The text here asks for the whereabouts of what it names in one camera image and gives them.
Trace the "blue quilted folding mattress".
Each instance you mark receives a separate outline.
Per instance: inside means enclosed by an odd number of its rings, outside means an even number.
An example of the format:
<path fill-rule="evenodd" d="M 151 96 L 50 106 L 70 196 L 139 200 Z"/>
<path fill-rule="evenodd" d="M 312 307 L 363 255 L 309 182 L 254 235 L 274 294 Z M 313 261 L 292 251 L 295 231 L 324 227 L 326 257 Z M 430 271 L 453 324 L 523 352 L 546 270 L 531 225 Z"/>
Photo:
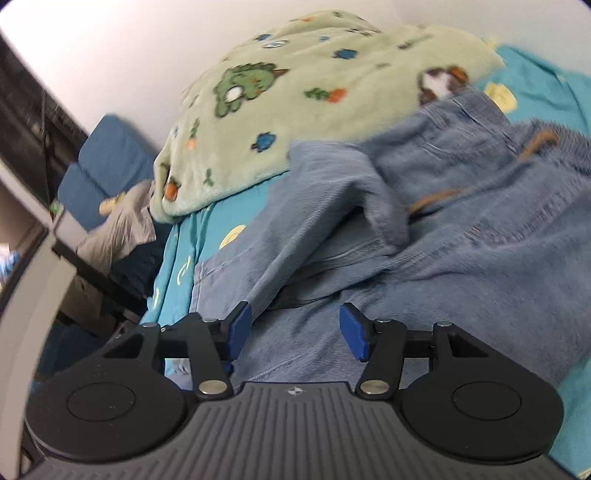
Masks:
<path fill-rule="evenodd" d="M 127 122 L 103 116 L 68 166 L 57 199 L 86 231 L 104 222 L 99 204 L 153 177 L 157 152 Z"/>

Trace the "grey cloth on chair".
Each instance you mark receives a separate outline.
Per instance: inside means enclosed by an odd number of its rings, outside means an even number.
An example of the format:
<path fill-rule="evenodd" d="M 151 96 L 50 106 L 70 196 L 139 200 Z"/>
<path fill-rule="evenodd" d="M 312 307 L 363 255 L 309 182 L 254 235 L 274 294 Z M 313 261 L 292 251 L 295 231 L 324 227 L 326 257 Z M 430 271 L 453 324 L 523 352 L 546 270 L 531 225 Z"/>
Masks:
<path fill-rule="evenodd" d="M 138 246 L 156 240 L 149 203 L 152 180 L 143 180 L 126 191 L 124 199 L 105 221 L 91 230 L 76 247 L 76 255 L 107 275 L 112 265 L 129 256 Z"/>

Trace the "white and black desk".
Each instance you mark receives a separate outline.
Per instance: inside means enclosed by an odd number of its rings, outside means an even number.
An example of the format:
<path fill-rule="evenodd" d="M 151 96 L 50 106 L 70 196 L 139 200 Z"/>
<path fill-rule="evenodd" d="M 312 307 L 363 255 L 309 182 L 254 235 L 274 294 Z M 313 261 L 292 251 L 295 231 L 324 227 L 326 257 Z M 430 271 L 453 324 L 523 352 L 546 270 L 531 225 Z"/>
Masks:
<path fill-rule="evenodd" d="M 1 182 L 41 224 L 30 247 L 32 258 L 23 261 L 24 272 L 1 299 L 1 476 L 16 479 L 20 472 L 20 445 L 26 400 L 46 337 L 75 268 L 58 257 L 57 239 L 76 245 L 84 228 L 66 210 L 56 218 L 5 164 Z"/>

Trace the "green cartoon fleece blanket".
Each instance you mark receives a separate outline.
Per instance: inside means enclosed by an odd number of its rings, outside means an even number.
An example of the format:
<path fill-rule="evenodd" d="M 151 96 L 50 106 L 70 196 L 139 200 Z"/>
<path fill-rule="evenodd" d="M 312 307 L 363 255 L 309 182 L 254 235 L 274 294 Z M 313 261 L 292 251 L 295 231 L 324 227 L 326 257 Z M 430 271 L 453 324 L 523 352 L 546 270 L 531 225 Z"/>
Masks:
<path fill-rule="evenodd" d="M 156 157 L 152 217 L 172 223 L 287 171 L 300 140 L 360 141 L 414 113 L 418 76 L 478 81 L 503 66 L 482 39 L 438 25 L 384 32 L 345 11 L 297 18 L 235 49 L 184 91 Z"/>

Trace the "dark barred window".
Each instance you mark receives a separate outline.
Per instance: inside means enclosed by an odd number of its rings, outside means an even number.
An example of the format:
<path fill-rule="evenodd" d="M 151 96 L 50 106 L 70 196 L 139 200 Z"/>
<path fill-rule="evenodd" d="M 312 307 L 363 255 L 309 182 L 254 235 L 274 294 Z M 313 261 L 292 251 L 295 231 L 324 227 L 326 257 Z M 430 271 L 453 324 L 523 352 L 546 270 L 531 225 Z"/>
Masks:
<path fill-rule="evenodd" d="M 1 43 L 1 159 L 44 205 L 56 197 L 87 135 Z"/>

